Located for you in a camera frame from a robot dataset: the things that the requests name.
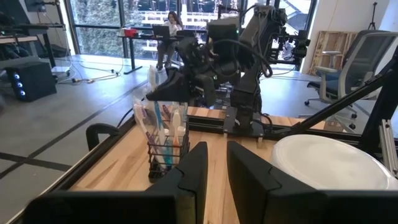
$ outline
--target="mesh chair back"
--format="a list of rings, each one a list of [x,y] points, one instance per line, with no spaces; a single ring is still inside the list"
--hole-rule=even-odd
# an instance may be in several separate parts
[[[351,93],[374,75],[397,37],[398,33],[381,30],[363,30],[358,33],[343,61],[339,77],[339,98]]]

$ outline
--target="wooden pallet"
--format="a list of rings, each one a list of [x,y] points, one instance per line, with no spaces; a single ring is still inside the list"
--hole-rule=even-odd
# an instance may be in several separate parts
[[[353,43],[356,34],[357,32],[320,31],[311,67],[307,71],[307,74],[316,75],[314,69],[316,66],[330,67],[330,57],[322,54],[322,52],[326,50],[339,51],[342,53],[335,56],[333,66],[333,68],[341,70],[341,61]]]

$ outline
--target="tripod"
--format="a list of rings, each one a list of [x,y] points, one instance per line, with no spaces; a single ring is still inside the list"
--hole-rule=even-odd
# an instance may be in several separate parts
[[[376,11],[377,2],[373,3],[373,15],[372,22],[369,24],[368,30],[376,30],[376,25],[374,24],[374,12]]]

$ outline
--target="gray office chair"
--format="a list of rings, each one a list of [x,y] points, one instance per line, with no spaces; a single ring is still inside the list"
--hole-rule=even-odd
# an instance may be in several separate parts
[[[317,74],[321,76],[321,81],[310,82],[307,87],[314,88],[318,92],[319,98],[309,98],[304,102],[305,105],[308,106],[310,101],[334,103],[363,86],[366,81],[375,75],[381,59],[397,37],[398,33],[396,32],[382,30],[359,32],[342,61],[343,69],[341,71],[334,68],[315,67]],[[331,56],[331,65],[334,62],[333,56],[341,54],[340,52],[323,53]],[[339,122],[346,131],[354,133],[355,124],[353,121],[357,117],[357,111],[353,109],[352,105],[346,109],[353,112],[351,118],[335,114],[331,119]]]

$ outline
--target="white plate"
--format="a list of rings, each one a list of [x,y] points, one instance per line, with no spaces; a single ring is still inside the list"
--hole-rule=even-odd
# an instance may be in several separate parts
[[[281,139],[272,150],[271,164],[316,189],[398,189],[398,180],[375,158],[321,136]]]

